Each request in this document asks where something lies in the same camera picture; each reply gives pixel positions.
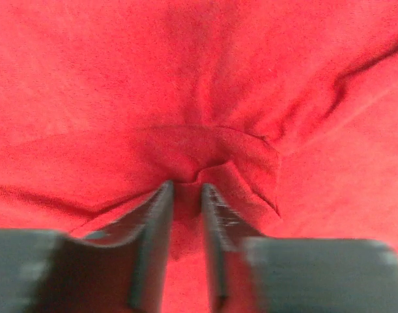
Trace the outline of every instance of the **red cloth background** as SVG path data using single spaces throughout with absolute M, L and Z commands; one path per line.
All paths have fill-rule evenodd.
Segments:
M 84 235 L 166 179 L 163 312 L 208 310 L 202 183 L 398 251 L 398 0 L 0 0 L 0 228 Z

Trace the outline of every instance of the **red fabric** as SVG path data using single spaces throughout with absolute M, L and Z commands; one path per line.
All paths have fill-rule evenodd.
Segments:
M 80 236 L 166 179 L 163 312 L 207 312 L 205 182 L 398 251 L 398 0 L 0 1 L 0 227 Z

